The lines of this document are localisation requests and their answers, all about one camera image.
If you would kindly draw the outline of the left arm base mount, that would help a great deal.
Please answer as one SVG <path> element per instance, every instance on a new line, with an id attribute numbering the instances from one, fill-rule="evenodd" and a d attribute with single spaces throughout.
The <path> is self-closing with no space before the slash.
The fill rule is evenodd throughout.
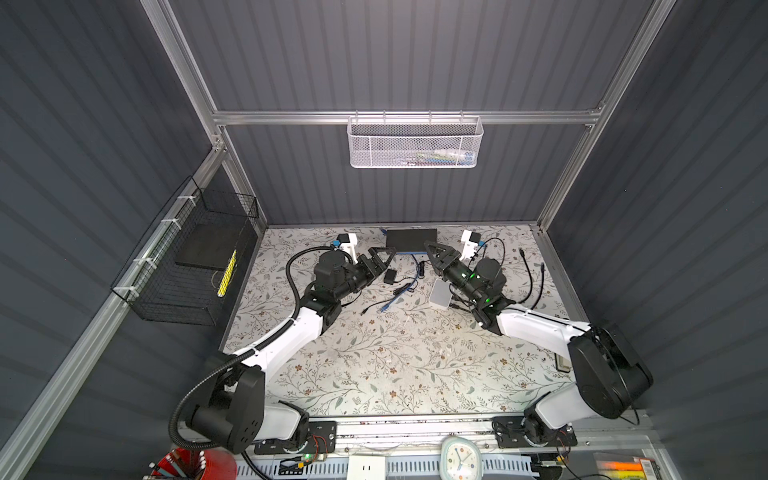
<path id="1" fill-rule="evenodd" d="M 256 440 L 256 455 L 328 454 L 335 451 L 338 423 L 310 420 L 288 440 Z"/>

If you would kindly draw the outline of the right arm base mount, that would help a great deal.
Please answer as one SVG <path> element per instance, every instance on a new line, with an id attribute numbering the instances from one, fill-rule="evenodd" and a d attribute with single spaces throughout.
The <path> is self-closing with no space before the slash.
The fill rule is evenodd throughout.
<path id="1" fill-rule="evenodd" d="M 496 416 L 491 419 L 492 432 L 500 448 L 574 447 L 578 439 L 567 424 L 550 429 L 543 423 L 525 416 Z"/>

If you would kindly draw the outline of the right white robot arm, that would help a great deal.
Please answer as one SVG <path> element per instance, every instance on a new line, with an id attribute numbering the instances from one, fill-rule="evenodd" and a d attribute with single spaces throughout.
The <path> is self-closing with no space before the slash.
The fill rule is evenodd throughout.
<path id="1" fill-rule="evenodd" d="M 501 265 L 484 258 L 474 268 L 455 248 L 426 241 L 438 277 L 459 292 L 483 329 L 546 349 L 571 364 L 575 381 L 529 405 L 521 421 L 530 443 L 541 445 L 577 420 L 618 419 L 654 383 L 650 369 L 615 326 L 558 319 L 524 308 L 502 293 Z"/>

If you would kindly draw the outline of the large black power adapter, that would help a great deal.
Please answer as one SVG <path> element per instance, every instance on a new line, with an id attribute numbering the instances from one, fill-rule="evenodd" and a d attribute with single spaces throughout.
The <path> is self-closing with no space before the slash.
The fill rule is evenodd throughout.
<path id="1" fill-rule="evenodd" d="M 414 293 L 416 291 L 416 288 L 418 286 L 418 283 L 421 279 L 425 276 L 425 261 L 419 261 L 416 259 L 415 256 L 413 256 L 414 264 L 415 264 L 415 272 L 412 277 L 403 277 L 401 279 L 397 278 L 397 271 L 394 269 L 388 269 L 384 274 L 384 283 L 387 285 L 396 285 L 396 284 L 402 284 L 402 286 L 397 287 L 393 292 L 390 298 L 387 298 L 385 300 L 378 301 L 376 303 L 373 303 L 371 305 L 366 306 L 362 311 L 361 314 L 367 313 L 369 310 L 372 310 L 374 307 L 379 308 L 379 312 L 384 312 L 389 309 L 390 306 L 392 306 L 398 299 L 400 299 L 404 294 L 406 293 Z"/>

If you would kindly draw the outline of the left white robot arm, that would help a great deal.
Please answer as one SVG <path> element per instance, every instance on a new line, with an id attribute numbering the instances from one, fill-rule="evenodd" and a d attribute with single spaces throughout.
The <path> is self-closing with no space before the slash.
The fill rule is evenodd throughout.
<path id="1" fill-rule="evenodd" d="M 333 325 L 345 298 L 373 284 L 396 255 L 387 247 L 359 255 L 342 245 L 314 250 L 320 256 L 314 279 L 304 290 L 293 276 L 286 277 L 294 300 L 290 315 L 261 339 L 221 355 L 218 365 L 177 404 L 168 424 L 176 446 L 190 451 L 221 447 L 233 454 L 260 441 L 291 450 L 304 446 L 310 435 L 308 413 L 286 401 L 267 401 L 266 387 L 288 360 Z"/>

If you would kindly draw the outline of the small black power adapter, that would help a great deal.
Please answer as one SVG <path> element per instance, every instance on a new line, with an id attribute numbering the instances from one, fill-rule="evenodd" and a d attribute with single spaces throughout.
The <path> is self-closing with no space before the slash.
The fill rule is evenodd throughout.
<path id="1" fill-rule="evenodd" d="M 555 369 L 558 372 L 569 374 L 572 371 L 572 364 L 568 358 L 560 355 L 555 356 Z"/>

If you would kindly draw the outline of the white network switch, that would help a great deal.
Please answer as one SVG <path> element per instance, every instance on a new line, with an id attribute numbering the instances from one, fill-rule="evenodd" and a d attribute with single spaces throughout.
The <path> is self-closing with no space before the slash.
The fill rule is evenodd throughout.
<path id="1" fill-rule="evenodd" d="M 436 279 L 429 296 L 429 304 L 436 309 L 447 310 L 450 308 L 451 302 L 450 283 L 440 278 Z"/>

